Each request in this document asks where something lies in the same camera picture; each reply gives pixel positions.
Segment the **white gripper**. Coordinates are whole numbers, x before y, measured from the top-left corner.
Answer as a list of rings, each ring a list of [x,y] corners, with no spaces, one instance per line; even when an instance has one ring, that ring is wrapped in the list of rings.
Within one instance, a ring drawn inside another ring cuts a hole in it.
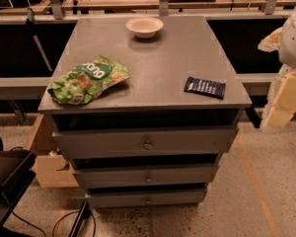
[[[258,44],[258,49],[273,52],[279,48],[282,28],[274,30]],[[271,83],[262,112],[262,128],[283,128],[296,114],[296,68],[283,64]]]

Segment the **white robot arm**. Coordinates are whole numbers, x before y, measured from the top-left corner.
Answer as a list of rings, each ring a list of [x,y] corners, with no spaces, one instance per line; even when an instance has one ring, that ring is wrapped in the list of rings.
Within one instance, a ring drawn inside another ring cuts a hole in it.
[[[296,10],[284,25],[264,38],[258,49],[278,51],[282,66],[270,85],[262,113],[262,127],[282,128],[296,114]]]

